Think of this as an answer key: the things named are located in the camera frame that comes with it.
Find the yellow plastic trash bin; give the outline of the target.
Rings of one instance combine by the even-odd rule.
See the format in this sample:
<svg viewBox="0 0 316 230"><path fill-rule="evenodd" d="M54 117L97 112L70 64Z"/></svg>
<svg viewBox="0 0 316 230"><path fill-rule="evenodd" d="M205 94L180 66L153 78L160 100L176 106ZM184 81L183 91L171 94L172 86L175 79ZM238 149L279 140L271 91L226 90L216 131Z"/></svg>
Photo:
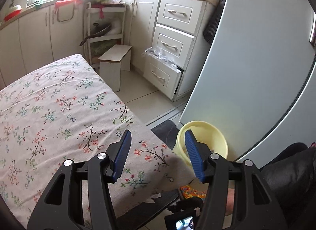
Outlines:
<svg viewBox="0 0 316 230"><path fill-rule="evenodd" d="M218 128L204 121L191 121L183 125L179 130L176 144L172 149L172 152L180 156L186 165L192 167L184 139L187 130L192 130L197 141L206 144L211 152L216 152L227 159L228 145Z"/></svg>

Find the colorful patterned slipper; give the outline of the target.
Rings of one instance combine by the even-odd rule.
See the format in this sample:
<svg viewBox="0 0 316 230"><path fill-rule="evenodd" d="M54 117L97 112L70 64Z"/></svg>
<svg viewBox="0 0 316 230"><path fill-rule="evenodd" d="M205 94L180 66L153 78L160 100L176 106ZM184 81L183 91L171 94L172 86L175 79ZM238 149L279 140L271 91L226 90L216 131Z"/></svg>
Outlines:
<svg viewBox="0 0 316 230"><path fill-rule="evenodd" d="M206 198L205 191L196 190L196 189L192 188L190 185L181 186L179 188L179 193L183 199L198 197L204 201Z"/></svg>

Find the floral tablecloth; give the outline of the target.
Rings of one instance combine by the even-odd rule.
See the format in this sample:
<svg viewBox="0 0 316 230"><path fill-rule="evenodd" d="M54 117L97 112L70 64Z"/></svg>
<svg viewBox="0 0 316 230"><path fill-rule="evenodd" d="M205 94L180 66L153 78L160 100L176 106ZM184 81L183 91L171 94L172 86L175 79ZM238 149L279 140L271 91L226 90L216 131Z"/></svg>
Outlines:
<svg viewBox="0 0 316 230"><path fill-rule="evenodd" d="M1 91L1 196L26 226L50 179L67 159L87 161L129 130L132 144L110 185L117 217L194 174L117 97L79 54L41 67Z"/></svg>

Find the white refrigerator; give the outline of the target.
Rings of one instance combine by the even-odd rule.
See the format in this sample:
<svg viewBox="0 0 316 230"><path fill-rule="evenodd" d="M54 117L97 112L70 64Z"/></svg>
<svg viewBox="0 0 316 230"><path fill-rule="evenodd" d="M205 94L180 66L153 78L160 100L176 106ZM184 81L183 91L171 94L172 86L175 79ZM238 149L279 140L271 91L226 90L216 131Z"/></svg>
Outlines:
<svg viewBox="0 0 316 230"><path fill-rule="evenodd" d="M308 0L226 0L181 116L214 125L228 159L262 167L315 141L315 12Z"/></svg>

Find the small white wooden stool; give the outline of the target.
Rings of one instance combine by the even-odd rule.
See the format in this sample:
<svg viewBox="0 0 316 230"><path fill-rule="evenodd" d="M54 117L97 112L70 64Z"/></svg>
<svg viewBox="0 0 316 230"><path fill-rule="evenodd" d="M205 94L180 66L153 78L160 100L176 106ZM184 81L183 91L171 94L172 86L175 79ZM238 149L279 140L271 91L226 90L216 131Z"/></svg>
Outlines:
<svg viewBox="0 0 316 230"><path fill-rule="evenodd" d="M131 70L130 45L114 45L99 57L100 77L113 91L120 91L121 71Z"/></svg>

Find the clear plastic bag in drawer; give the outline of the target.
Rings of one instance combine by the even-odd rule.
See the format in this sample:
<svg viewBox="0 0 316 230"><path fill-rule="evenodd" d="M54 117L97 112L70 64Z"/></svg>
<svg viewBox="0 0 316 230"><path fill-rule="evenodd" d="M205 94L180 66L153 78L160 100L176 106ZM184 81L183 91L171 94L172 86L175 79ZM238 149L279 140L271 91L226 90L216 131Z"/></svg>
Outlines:
<svg viewBox="0 0 316 230"><path fill-rule="evenodd" d="M166 63L169 66L172 66L173 68L178 68L179 70L182 70L182 68L176 63L173 56L168 55L165 50L161 49L157 46L152 46L142 53L142 57L150 56L151 58L157 59L160 62Z"/></svg>

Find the white drawer cabinet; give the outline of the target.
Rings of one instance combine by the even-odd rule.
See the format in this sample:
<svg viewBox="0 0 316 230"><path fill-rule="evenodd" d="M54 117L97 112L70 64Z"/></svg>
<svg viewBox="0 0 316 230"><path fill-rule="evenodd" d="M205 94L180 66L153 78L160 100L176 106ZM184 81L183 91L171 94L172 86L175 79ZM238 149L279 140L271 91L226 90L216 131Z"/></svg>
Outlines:
<svg viewBox="0 0 316 230"><path fill-rule="evenodd" d="M210 45L203 37L215 5L206 0L161 0L151 46L165 50L182 68L146 56L144 78L172 101L190 93Z"/></svg>

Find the black frying pan on rack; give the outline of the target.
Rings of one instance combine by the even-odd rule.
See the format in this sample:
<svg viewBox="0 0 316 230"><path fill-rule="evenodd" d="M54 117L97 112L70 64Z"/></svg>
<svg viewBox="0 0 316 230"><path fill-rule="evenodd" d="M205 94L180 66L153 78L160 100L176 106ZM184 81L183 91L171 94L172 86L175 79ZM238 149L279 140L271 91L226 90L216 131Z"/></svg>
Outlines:
<svg viewBox="0 0 316 230"><path fill-rule="evenodd" d="M88 39L104 36L111 30L110 22L105 22L104 24L93 23L93 26L94 29L81 41L79 46L83 46Z"/></svg>

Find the white rolling storage rack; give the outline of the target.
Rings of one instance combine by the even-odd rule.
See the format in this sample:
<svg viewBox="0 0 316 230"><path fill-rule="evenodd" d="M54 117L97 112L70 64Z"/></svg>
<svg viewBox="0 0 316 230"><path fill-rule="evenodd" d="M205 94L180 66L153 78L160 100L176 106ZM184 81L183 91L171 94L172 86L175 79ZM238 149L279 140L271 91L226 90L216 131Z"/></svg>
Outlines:
<svg viewBox="0 0 316 230"><path fill-rule="evenodd" d="M115 44L122 44L126 4L110 3L106 5L88 2L84 5L83 40L84 56L89 64L96 68L98 58Z"/></svg>

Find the white base cabinets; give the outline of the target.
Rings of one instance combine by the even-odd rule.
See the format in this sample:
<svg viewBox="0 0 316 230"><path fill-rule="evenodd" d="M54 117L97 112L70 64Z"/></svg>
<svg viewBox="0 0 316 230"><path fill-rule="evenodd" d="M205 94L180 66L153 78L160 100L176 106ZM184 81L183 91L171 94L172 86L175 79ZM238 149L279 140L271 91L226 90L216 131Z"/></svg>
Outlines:
<svg viewBox="0 0 316 230"><path fill-rule="evenodd" d="M62 17L52 2L1 25L1 88L54 61L84 54L84 8L62 6L69 13Z"/></svg>

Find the red bag hanging holder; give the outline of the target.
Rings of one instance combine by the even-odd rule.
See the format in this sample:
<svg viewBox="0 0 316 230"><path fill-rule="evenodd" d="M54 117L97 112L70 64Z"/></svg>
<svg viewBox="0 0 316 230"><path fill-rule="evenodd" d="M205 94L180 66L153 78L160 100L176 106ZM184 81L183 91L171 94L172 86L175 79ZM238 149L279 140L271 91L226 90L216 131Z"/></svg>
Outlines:
<svg viewBox="0 0 316 230"><path fill-rule="evenodd" d="M59 23L67 22L83 14L83 0L57 1L54 7L54 17Z"/></svg>

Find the red bowl with cover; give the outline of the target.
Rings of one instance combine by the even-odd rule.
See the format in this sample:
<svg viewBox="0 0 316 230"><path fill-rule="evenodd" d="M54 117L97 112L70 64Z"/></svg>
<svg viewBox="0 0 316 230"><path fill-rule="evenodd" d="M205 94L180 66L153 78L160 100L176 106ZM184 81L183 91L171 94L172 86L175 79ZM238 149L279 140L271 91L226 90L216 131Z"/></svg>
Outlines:
<svg viewBox="0 0 316 230"><path fill-rule="evenodd" d="M4 21L7 22L8 20L12 19L13 17L19 15L22 11L21 5L15 5L8 9L8 13L4 17Z"/></svg>

